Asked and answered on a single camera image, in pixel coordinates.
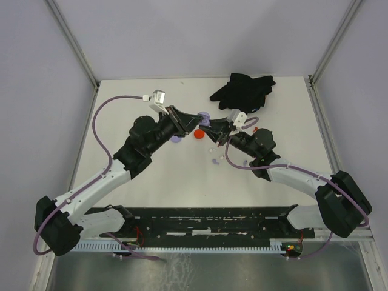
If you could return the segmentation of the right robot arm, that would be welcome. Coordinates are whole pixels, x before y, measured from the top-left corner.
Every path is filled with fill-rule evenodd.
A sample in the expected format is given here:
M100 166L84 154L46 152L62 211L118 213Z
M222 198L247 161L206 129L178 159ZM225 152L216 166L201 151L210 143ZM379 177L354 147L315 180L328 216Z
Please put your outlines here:
M347 238L357 227L369 224L372 206L350 174L314 172L288 162L274 152L272 131L264 128L246 133L246 126L234 126L227 119L215 119L200 129L216 144L233 146L253 158L245 168L269 182L289 186L313 198L310 206L290 206L278 222L279 232L292 237L299 230L325 227Z

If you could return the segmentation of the purple charging case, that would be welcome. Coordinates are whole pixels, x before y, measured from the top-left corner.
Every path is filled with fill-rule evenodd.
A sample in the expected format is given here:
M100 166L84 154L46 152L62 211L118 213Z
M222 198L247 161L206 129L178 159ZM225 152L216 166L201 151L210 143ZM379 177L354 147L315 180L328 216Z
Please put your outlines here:
M178 137L178 136L173 136L173 137L171 137L171 142L173 142L173 143L179 143L179 142L181 142L181 140L182 140L182 138L181 137Z
M198 115L202 117L199 126L208 127L210 125L210 115L207 112L199 112Z

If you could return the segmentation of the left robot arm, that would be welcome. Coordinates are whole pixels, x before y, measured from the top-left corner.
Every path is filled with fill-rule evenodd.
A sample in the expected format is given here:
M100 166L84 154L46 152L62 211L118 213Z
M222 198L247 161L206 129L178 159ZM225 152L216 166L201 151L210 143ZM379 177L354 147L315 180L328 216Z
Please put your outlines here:
M81 218L92 206L143 172L152 163L152 155L171 137L188 135L204 119L172 105L158 116L157 121L147 115L136 118L124 145L89 181L55 199L44 196L36 203L36 238L42 238L51 252L62 256L71 251L87 229Z

